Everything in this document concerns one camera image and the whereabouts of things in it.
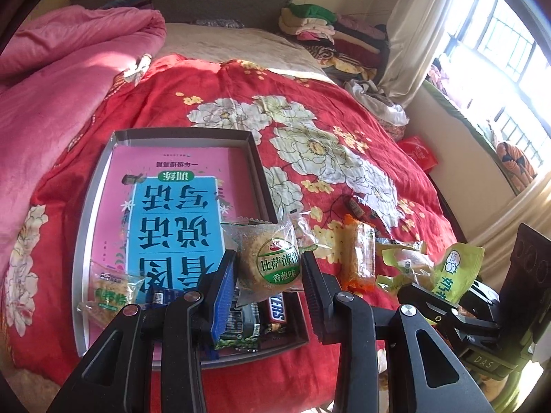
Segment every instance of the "pink quilt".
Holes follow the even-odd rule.
[[[24,23],[0,55],[0,276],[29,199],[109,91],[163,46],[159,11],[69,6]]]

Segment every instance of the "red package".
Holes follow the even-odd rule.
[[[434,154],[417,135],[405,138],[396,144],[426,173],[432,171],[438,164]]]

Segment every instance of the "white curtain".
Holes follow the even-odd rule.
[[[497,216],[496,221],[469,243],[483,246],[484,262],[480,275],[484,284],[500,290],[509,271],[509,258],[516,233],[525,223],[551,238],[551,172],[542,172]]]
[[[390,54],[379,83],[406,107],[425,79],[444,35],[452,0],[398,0],[388,19]]]

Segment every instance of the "metal screw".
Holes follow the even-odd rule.
[[[413,307],[412,305],[403,305],[400,310],[404,315],[408,317],[412,317],[417,313],[417,309],[415,309],[415,307]]]
[[[136,305],[127,305],[123,308],[122,313],[125,314],[127,317],[131,317],[133,315],[136,315],[138,313],[138,306],[136,306]]]
[[[184,294],[184,299],[189,302],[199,301],[201,299],[200,292],[192,290],[191,292],[186,292]]]
[[[354,294],[350,292],[339,292],[337,294],[337,299],[343,303],[349,303],[354,299]]]

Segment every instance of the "red blanket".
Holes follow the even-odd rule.
[[[191,125],[253,131],[276,207],[311,208],[317,237],[332,247],[318,252],[326,272],[339,270],[343,200],[353,191],[367,194],[379,229],[387,224],[397,239],[422,238],[432,255],[455,241],[428,178],[342,89],[245,62],[168,56],[137,87],[124,85],[104,101],[32,196],[14,249],[23,264],[4,286],[3,317],[13,324],[8,331],[17,366],[62,384],[78,362],[73,252],[86,189],[113,131]],[[365,297],[396,306],[384,292]],[[338,346],[322,347],[310,333],[310,344],[295,351],[203,372],[208,411],[302,411],[332,398],[337,366]],[[154,378],[153,386],[158,383]]]

